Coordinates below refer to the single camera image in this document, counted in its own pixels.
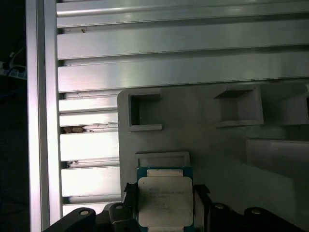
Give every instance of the metallic frame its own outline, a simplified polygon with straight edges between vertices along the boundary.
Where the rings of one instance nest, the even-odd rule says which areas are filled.
[[[44,4],[26,1],[30,228],[49,227]]]

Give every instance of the screw hole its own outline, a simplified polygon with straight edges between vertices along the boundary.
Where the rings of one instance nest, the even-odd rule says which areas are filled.
[[[89,214],[89,211],[88,210],[83,210],[80,212],[80,215],[87,215]]]

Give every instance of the cable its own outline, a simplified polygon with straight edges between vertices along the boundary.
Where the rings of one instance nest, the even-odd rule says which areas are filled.
[[[22,67],[12,67],[12,68],[10,68],[10,70],[8,71],[8,73],[6,74],[6,76],[10,76],[11,71],[13,71],[14,69],[16,69],[17,71],[20,72],[20,69],[21,69],[21,68],[22,68]]]
[[[18,52],[16,52],[13,57],[11,58],[11,61],[9,63],[9,66],[14,65],[14,59],[18,56],[19,53],[21,53],[24,49],[26,48],[26,46],[23,46]]]

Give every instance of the dark background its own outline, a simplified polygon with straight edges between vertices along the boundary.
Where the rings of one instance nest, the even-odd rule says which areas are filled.
[[[0,0],[0,61],[25,35],[25,0]],[[14,63],[26,66],[26,49]],[[27,124],[27,82],[0,75],[0,231],[30,231]]]

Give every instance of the silver metal bar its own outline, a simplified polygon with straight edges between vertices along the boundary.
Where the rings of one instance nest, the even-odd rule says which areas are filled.
[[[118,132],[62,134],[61,161],[119,157]]]
[[[74,112],[102,111],[102,110],[117,110],[117,96],[59,101],[60,113],[74,113]]]
[[[119,166],[119,157],[102,159],[79,159],[67,162],[68,168],[111,167]]]
[[[59,91],[308,77],[308,59],[309,52],[244,53],[59,67]]]
[[[98,0],[83,2],[64,2],[57,5],[59,17],[90,14],[112,14],[120,12],[150,11],[168,8],[190,8],[201,6],[227,6],[227,5],[255,5],[261,3],[276,3],[281,0],[131,0],[130,3],[122,0]]]
[[[110,124],[118,122],[117,111],[98,111],[60,115],[60,126],[84,126],[90,124]]]
[[[160,11],[129,12],[120,14],[95,14],[67,16],[57,19],[58,28],[83,27],[94,25],[123,24],[133,22],[152,22],[197,18],[219,18],[234,16],[257,16],[296,14],[309,11],[309,2],[284,2],[242,6],[218,6],[199,8],[161,9]]]
[[[56,0],[44,1],[47,153],[50,224],[62,217]]]
[[[86,31],[58,35],[58,58],[308,44],[306,27],[309,20]]]
[[[30,229],[49,227],[44,2],[26,1]]]
[[[63,216],[72,212],[74,209],[78,209],[81,207],[86,207],[90,209],[94,209],[96,214],[99,214],[103,211],[104,207],[111,202],[106,203],[93,203],[93,204],[66,204],[63,206]]]
[[[99,0],[76,2],[73,4],[59,3],[57,5],[57,14],[59,17],[89,14],[98,15],[128,11],[147,11],[168,7],[184,7],[190,5],[193,5],[193,2],[190,0],[148,0],[147,2],[141,0],[132,0],[129,4],[121,0]]]
[[[119,167],[62,170],[63,197],[118,194],[120,194]]]
[[[105,98],[117,97],[121,91],[122,91],[121,89],[109,89],[109,90],[98,90],[98,91],[73,92],[73,93],[65,93],[64,98],[66,100],[73,100],[73,99],[88,99],[88,98],[101,98],[101,97]]]

